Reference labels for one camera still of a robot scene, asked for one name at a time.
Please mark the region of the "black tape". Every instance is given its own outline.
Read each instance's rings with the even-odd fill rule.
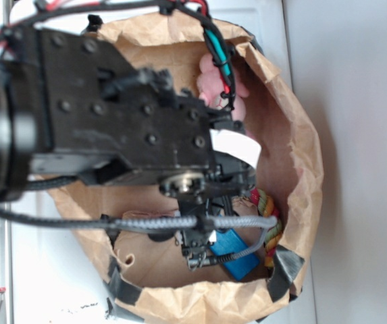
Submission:
[[[131,283],[123,280],[120,275],[120,268],[118,267],[117,261],[115,258],[111,258],[111,263],[109,265],[110,281],[109,283],[103,282],[105,287],[109,291],[112,300],[118,299],[124,304],[134,306],[139,299],[142,289],[140,287],[134,286]],[[144,319],[138,315],[133,314],[129,310],[126,310],[118,306],[115,302],[112,302],[113,309],[111,310],[112,315],[117,317],[128,319],[130,321],[135,321],[138,323],[144,323]]]
[[[305,260],[293,251],[277,245],[273,262],[274,273],[268,282],[268,292],[273,302],[276,302],[289,290]]]

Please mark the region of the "screw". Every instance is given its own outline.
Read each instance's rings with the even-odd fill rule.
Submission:
[[[94,53],[97,50],[97,44],[92,39],[86,39],[83,46],[88,53]]]
[[[205,139],[202,136],[196,136],[194,140],[195,146],[202,149],[205,146]]]
[[[99,116],[105,115],[105,112],[106,112],[106,109],[104,108],[104,106],[102,106],[98,103],[93,103],[91,105],[91,110],[93,111],[93,113],[95,113],[96,115],[99,115]]]
[[[65,100],[61,100],[59,103],[58,103],[58,107],[66,112],[66,113],[69,113],[72,111],[72,105],[68,102],[68,101],[65,101]]]
[[[147,115],[151,115],[151,114],[154,112],[153,106],[150,106],[150,105],[145,105],[144,107],[142,107],[142,110],[143,110],[144,113],[146,113]]]
[[[147,136],[147,142],[151,145],[155,145],[157,143],[157,137],[155,135],[149,134]]]
[[[64,42],[64,36],[60,34],[55,34],[52,36],[52,44],[54,44],[56,47],[63,47],[65,42]]]
[[[240,130],[240,129],[242,129],[242,122],[239,121],[239,120],[234,121],[234,129],[235,129],[235,130]]]
[[[21,29],[15,29],[13,32],[14,38],[16,38],[18,41],[22,40],[24,38],[24,33]]]
[[[191,120],[198,120],[198,118],[199,118],[199,114],[198,114],[198,111],[196,109],[191,109],[188,112],[188,116]]]

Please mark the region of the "white wall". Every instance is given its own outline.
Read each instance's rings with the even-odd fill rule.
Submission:
[[[387,323],[387,1],[284,0],[292,81],[324,154],[317,322]]]

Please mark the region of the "crumpled paper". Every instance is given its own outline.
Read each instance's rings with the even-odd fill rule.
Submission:
[[[245,99],[244,124],[262,145],[257,186],[274,198],[281,211],[285,230],[280,245],[307,261],[319,222],[324,176],[317,132],[279,69],[250,43],[252,36],[233,24],[215,23],[235,45],[238,55],[233,63],[251,92]],[[154,13],[104,24],[98,37],[113,43],[136,68],[169,69],[178,91],[186,87],[197,95],[199,59],[207,52],[202,34],[196,20],[176,12],[170,17]],[[178,209],[176,200],[163,197],[155,186],[72,184],[50,194],[61,215],[72,219],[96,219],[102,213],[122,217],[129,211],[130,217],[132,211],[168,215]],[[130,250],[115,253],[102,230],[74,233],[103,280],[109,281],[109,262],[116,258],[124,279],[144,284],[134,305],[116,302],[146,323],[246,323],[262,318],[286,306],[290,293],[301,293],[307,268],[305,263],[290,292],[273,302],[263,268],[254,271],[251,281],[237,283],[220,266],[190,273],[173,241],[154,243],[141,234],[127,233],[122,240]],[[261,266],[263,252],[258,256]],[[172,263],[173,271],[159,268],[168,269]]]

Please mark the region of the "white strip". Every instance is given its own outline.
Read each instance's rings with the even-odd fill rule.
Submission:
[[[261,145],[256,140],[231,130],[210,130],[209,132],[213,150],[228,153],[257,168]]]

